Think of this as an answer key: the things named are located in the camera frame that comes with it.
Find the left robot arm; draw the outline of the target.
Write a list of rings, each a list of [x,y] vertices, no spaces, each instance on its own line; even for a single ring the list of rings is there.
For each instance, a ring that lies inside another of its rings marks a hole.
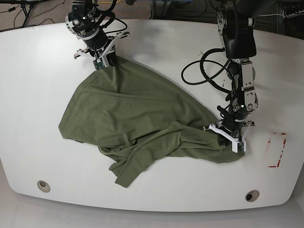
[[[210,83],[226,93],[229,102],[226,108],[217,107],[222,118],[207,129],[231,141],[233,152],[246,150],[242,127],[252,125],[247,117],[258,107],[255,70],[250,61],[257,54],[253,30],[255,18],[273,3],[272,0],[222,0],[216,8],[222,47],[208,50],[198,61],[204,80],[197,84]],[[209,55],[219,52],[224,53],[227,61],[215,75],[208,76],[204,64]]]

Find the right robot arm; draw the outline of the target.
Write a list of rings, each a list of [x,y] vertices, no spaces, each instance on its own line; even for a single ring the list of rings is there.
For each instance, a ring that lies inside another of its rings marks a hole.
[[[127,24],[113,12],[116,3],[113,0],[108,9],[101,10],[97,0],[75,0],[66,16],[67,29],[86,44],[74,59],[89,58],[96,71],[117,64],[115,44],[130,35]]]

